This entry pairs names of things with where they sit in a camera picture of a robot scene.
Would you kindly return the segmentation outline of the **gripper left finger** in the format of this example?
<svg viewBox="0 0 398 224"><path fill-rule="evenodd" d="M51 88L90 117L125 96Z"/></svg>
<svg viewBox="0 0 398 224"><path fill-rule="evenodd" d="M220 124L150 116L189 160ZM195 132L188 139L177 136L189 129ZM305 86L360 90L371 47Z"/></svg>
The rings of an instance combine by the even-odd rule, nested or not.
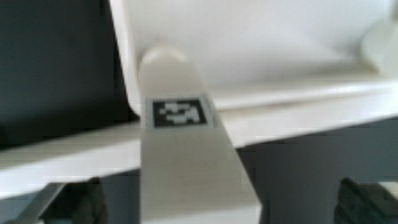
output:
<svg viewBox="0 0 398 224"><path fill-rule="evenodd" d="M44 224L44 219L40 216L49 208L51 202L54 201L63 187L63 183L49 183L44 186L21 214L13 219L13 224Z"/></svg>

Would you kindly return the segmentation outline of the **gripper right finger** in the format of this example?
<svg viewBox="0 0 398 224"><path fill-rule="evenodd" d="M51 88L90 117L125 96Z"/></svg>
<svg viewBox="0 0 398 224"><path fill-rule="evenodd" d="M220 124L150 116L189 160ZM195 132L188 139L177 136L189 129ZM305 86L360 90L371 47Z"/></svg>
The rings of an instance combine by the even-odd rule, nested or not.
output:
<svg viewBox="0 0 398 224"><path fill-rule="evenodd" d="M340 180L337 224L398 224L398 199L378 183Z"/></svg>

